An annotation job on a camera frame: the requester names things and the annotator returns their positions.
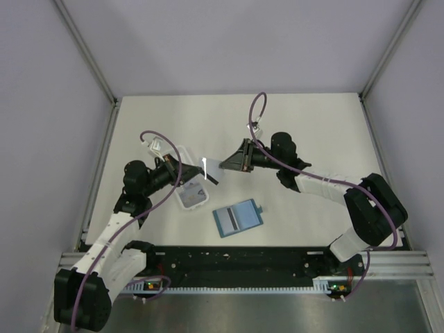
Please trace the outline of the silver vip card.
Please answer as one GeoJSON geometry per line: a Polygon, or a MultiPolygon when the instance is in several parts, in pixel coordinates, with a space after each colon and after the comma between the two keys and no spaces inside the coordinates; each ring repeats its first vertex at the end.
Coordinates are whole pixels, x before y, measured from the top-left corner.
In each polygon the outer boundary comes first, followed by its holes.
{"type": "Polygon", "coordinates": [[[200,183],[190,183],[180,192],[180,201],[184,208],[191,209],[207,200],[207,194],[200,183]]]}
{"type": "Polygon", "coordinates": [[[213,185],[218,185],[224,177],[224,170],[219,166],[219,160],[214,160],[208,157],[200,159],[200,167],[203,170],[204,180],[211,182],[213,185]]]}
{"type": "Polygon", "coordinates": [[[240,231],[239,224],[231,207],[217,210],[216,215],[224,236],[240,231]]]}

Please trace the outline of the white plastic basket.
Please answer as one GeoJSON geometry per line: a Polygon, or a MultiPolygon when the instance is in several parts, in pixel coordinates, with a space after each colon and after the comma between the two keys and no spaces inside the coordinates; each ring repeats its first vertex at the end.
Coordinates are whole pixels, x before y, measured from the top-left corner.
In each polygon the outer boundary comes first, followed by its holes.
{"type": "MultiPolygon", "coordinates": [[[[183,164],[197,165],[197,159],[186,147],[179,145],[177,149],[183,164]]],[[[193,210],[204,205],[210,199],[209,193],[204,187],[202,175],[197,175],[184,185],[176,188],[175,195],[183,210],[193,210]]]]}

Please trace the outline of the blue leather card holder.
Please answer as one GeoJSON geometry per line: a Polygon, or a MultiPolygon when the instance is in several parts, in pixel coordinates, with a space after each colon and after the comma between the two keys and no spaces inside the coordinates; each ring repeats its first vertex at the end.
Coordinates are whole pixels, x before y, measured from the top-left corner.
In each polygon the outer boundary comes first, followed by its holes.
{"type": "Polygon", "coordinates": [[[234,234],[239,234],[240,232],[245,232],[249,229],[256,228],[264,224],[262,219],[262,213],[263,213],[262,206],[257,205],[254,199],[248,199],[240,203],[236,203],[234,205],[229,205],[222,208],[227,208],[227,207],[232,208],[234,215],[237,219],[237,223],[239,224],[240,231],[226,236],[222,234],[221,227],[219,226],[216,215],[216,211],[221,209],[218,208],[212,212],[212,215],[214,217],[217,230],[219,231],[220,238],[226,238],[234,234]]]}

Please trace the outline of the silver VIP card top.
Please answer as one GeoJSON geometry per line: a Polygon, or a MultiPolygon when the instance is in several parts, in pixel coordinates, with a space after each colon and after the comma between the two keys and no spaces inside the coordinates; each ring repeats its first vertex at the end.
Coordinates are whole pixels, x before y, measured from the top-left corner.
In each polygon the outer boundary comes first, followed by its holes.
{"type": "Polygon", "coordinates": [[[231,207],[217,210],[216,215],[224,236],[240,231],[239,224],[231,207]]]}

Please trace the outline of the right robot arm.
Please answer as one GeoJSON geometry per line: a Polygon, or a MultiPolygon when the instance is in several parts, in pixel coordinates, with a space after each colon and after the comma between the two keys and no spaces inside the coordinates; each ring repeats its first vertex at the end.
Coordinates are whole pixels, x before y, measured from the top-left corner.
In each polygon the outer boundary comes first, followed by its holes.
{"type": "Polygon", "coordinates": [[[349,259],[369,248],[376,248],[392,237],[408,219],[404,205],[387,181],[372,173],[355,181],[321,174],[296,153],[296,143],[289,133],[272,135],[271,145],[244,139],[241,146],[220,163],[220,168],[250,173],[256,167],[275,169],[280,183],[301,194],[320,196],[347,208],[351,227],[335,239],[324,256],[325,269],[338,275],[347,269],[349,259]]]}

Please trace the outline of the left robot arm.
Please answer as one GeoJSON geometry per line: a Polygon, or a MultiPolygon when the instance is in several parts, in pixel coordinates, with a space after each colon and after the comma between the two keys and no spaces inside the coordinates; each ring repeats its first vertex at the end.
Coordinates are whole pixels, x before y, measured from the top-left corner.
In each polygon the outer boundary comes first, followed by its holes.
{"type": "Polygon", "coordinates": [[[112,305],[138,274],[156,270],[151,245],[139,241],[139,232],[156,206],[151,195],[166,186],[175,189],[204,174],[200,166],[185,164],[170,154],[155,159],[155,168],[141,160],[124,167],[123,188],[103,231],[70,268],[54,280],[53,317],[71,329],[98,332],[108,321],[112,305]]]}

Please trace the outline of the silver VIP card bottom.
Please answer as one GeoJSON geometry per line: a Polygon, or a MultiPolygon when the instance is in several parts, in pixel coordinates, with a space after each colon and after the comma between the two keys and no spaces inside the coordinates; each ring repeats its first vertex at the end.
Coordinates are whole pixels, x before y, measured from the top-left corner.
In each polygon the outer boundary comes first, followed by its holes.
{"type": "Polygon", "coordinates": [[[180,192],[180,201],[184,208],[191,209],[207,200],[207,194],[200,183],[190,183],[180,192]]]}

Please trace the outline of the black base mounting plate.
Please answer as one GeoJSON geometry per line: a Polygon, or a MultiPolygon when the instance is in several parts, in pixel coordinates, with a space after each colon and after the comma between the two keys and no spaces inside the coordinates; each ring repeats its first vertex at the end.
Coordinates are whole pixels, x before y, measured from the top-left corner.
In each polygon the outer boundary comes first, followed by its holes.
{"type": "Polygon", "coordinates": [[[155,246],[134,241],[126,246],[146,254],[146,269],[196,271],[289,271],[294,274],[345,276],[364,272],[360,254],[340,262],[326,247],[155,246]]]}

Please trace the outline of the aluminium frame rail front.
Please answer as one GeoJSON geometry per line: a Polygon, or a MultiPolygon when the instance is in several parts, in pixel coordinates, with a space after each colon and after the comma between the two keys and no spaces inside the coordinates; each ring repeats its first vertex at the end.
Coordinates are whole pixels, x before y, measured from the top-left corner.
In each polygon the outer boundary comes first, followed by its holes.
{"type": "MultiPolygon", "coordinates": [[[[77,267],[87,271],[94,260],[83,253],[63,253],[58,268],[77,267]]],[[[370,253],[367,280],[429,280],[434,272],[425,251],[381,251],[370,253]]]]}

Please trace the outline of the left aluminium corner post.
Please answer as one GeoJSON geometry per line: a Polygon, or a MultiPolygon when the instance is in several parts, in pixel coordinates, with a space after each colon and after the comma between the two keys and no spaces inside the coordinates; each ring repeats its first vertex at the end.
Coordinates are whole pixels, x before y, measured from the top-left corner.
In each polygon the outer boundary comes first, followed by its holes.
{"type": "Polygon", "coordinates": [[[64,24],[69,35],[71,36],[76,48],[80,52],[84,63],[90,70],[94,80],[100,87],[101,91],[105,95],[106,99],[111,105],[116,105],[118,103],[118,98],[115,96],[110,85],[108,84],[103,72],[101,71],[98,62],[95,60],[90,48],[88,47],[85,39],[83,38],[77,24],[72,18],[66,4],[62,0],[51,0],[51,4],[58,13],[61,22],[64,24]]]}

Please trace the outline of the aluminium corner post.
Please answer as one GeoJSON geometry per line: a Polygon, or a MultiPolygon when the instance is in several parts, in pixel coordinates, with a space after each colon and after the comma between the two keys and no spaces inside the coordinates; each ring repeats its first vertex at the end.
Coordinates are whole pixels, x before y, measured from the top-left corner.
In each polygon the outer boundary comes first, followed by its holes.
{"type": "Polygon", "coordinates": [[[400,23],[397,25],[397,28],[391,36],[383,54],[377,61],[375,68],[372,70],[370,76],[368,77],[368,80],[366,81],[366,84],[359,93],[359,99],[362,103],[367,99],[369,94],[374,89],[375,85],[389,65],[391,59],[395,55],[395,52],[399,48],[404,37],[407,35],[409,29],[415,22],[416,17],[419,15],[424,4],[424,0],[413,0],[409,2],[407,11],[404,13],[400,23]]]}
{"type": "Polygon", "coordinates": [[[90,48],[88,47],[85,39],[83,38],[77,24],[72,18],[66,4],[62,0],[51,0],[51,4],[58,13],[61,22],[64,24],[69,35],[71,36],[76,48],[80,52],[84,63],[90,70],[94,80],[100,87],[101,91],[105,95],[106,99],[111,105],[116,105],[118,103],[118,98],[115,96],[110,85],[108,84],[103,72],[101,71],[98,62],[95,60],[90,48]]]}

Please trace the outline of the right aluminium corner post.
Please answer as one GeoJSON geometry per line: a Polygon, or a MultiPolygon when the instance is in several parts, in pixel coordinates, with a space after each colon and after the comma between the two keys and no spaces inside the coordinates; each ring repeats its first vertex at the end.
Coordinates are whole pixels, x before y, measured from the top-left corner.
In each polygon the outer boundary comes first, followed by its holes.
{"type": "Polygon", "coordinates": [[[389,65],[391,59],[395,55],[395,52],[399,48],[404,37],[407,35],[409,29],[415,22],[416,17],[419,15],[424,4],[424,0],[413,0],[409,2],[407,11],[404,13],[400,23],[397,25],[397,28],[391,36],[383,54],[377,61],[375,68],[372,70],[370,76],[368,77],[368,80],[366,81],[366,84],[359,93],[359,99],[362,103],[367,99],[369,94],[374,89],[375,85],[389,65]]]}

